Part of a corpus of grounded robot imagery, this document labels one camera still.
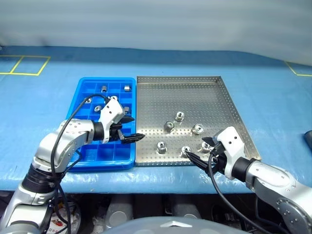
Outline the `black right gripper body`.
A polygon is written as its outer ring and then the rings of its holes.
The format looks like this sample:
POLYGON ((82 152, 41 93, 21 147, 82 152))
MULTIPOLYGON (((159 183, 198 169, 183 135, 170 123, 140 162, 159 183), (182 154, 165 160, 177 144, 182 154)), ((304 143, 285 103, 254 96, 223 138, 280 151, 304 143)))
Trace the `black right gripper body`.
POLYGON ((226 156, 225 156, 225 148, 221 142, 213 143, 209 142, 210 146, 210 156, 212 158, 209 160, 209 165, 211 167, 211 173, 208 169, 209 175, 214 175, 217 172, 224 174, 225 166, 226 166, 226 156))

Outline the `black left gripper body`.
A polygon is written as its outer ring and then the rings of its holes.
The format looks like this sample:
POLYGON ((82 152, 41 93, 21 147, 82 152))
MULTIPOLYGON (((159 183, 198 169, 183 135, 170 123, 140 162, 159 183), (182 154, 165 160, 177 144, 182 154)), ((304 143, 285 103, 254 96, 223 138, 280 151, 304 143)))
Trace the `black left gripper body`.
POLYGON ((124 140, 125 136, 122 133, 122 123, 124 121, 124 117, 118 123, 113 123, 109 129, 109 142, 124 140))

